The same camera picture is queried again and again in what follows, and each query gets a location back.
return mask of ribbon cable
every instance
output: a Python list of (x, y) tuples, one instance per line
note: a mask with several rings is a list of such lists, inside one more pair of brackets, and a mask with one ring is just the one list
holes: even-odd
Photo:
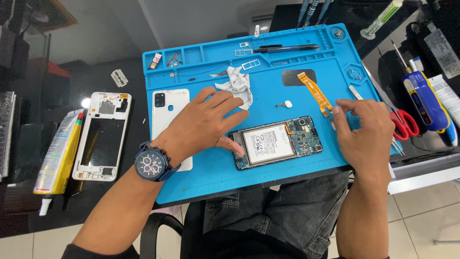
[(297, 77), (300, 79), (300, 81), (307, 86), (308, 90), (310, 90), (310, 93), (313, 95), (313, 97), (316, 99), (316, 101), (319, 104), (319, 109), (323, 116), (325, 118), (329, 117), (328, 112), (325, 110), (325, 108), (329, 109), (329, 113), (332, 114), (332, 105), (329, 104), (329, 101), (326, 99), (326, 97), (323, 95), (321, 90), (318, 88), (315, 82), (313, 82), (311, 79), (307, 77), (305, 72), (302, 72), (297, 75)]

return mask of blue silicone repair mat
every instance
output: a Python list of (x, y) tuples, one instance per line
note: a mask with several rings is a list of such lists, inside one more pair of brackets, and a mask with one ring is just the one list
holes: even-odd
[[(240, 43), (244, 42), (249, 46), (240, 47)], [(272, 44), (318, 44), (320, 47), (308, 51), (235, 56), (235, 50), (257, 49), (262, 45)], [(155, 70), (149, 70), (155, 53), (161, 53), (162, 58)], [(176, 59), (182, 63), (168, 67), (167, 63), (175, 53), (178, 53)], [(249, 117), (232, 130), (309, 115), (315, 124), (323, 151), (311, 156), (238, 171), (231, 152), (210, 148), (193, 156), (192, 170), (176, 172), (165, 183), (156, 199), (158, 203), (193, 198), (348, 164), (340, 153), (336, 133), (331, 127), (332, 116), (323, 117), (318, 103), (306, 86), (286, 87), (282, 82), (282, 72), (285, 70), (312, 69), (318, 87), (332, 105), (335, 105), (336, 99), (354, 98), (348, 89), (350, 85), (354, 86), (364, 99), (379, 100), (343, 24), (318, 28), (310, 26), (305, 30), (264, 33), (259, 38), (247, 36), (145, 52), (143, 62), (150, 129), (154, 91), (187, 88), (190, 91), (190, 99), (193, 99), (202, 88), (229, 81), (227, 75), (214, 78), (209, 75), (218, 74), (228, 66), (238, 67), (255, 59), (260, 61), (259, 66), (241, 70), (242, 73), (249, 74), (250, 89), (254, 98), (248, 110)], [(286, 100), (292, 102), (292, 108), (275, 108), (275, 105)], [(393, 147), (392, 149), (392, 154), (397, 153)]]

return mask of glue tube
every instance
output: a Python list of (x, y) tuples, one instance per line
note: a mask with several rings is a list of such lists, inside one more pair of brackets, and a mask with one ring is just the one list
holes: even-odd
[(46, 153), (34, 187), (34, 194), (44, 196), (40, 216), (46, 215), (53, 195), (65, 191), (78, 148), (82, 119), (83, 109), (69, 112)]
[(361, 30), (361, 36), (368, 40), (375, 38), (375, 32), (378, 31), (382, 25), (390, 19), (396, 11), (399, 10), (403, 5), (403, 0), (393, 0), (391, 3), (383, 10), (383, 12), (375, 19), (369, 27)]

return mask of watch face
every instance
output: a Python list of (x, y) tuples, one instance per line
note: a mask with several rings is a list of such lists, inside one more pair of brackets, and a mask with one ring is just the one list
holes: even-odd
[(164, 164), (152, 153), (144, 153), (138, 157), (136, 168), (144, 177), (155, 178), (162, 172)]

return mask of white phone frame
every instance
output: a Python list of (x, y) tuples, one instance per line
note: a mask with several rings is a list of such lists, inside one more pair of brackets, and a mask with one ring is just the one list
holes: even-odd
[[(127, 107), (125, 112), (117, 112), (116, 109), (121, 107), (123, 99), (127, 99)], [(87, 180), (87, 181), (105, 181), (111, 182), (116, 179), (118, 174), (118, 166), (120, 163), (121, 150), (123, 148), (123, 141), (125, 139), (126, 125), (128, 123), (129, 110), (131, 108), (131, 95), (130, 94), (117, 94), (117, 93), (102, 93), (95, 92), (91, 95), (91, 101), (86, 114), (85, 124), (81, 134), (80, 144), (78, 146), (78, 152), (75, 159), (75, 165), (72, 171), (72, 178), (75, 180)], [(115, 107), (113, 114), (100, 113), (99, 109), (103, 101), (109, 100)], [(123, 126), (123, 133), (120, 139), (120, 149), (118, 150), (118, 158), (116, 166), (88, 166), (80, 165), (83, 153), (85, 151), (86, 138), (91, 123), (91, 119), (124, 119), (125, 123)], [(112, 168), (112, 175), (103, 175), (104, 168)]]
[[(164, 107), (155, 107), (155, 94), (159, 93), (165, 94)], [(158, 137), (189, 102), (190, 93), (188, 89), (154, 91), (152, 94), (152, 139)], [(168, 110), (170, 105), (173, 106), (172, 111)], [(192, 168), (193, 157), (189, 157), (181, 163), (178, 172), (189, 171)]]

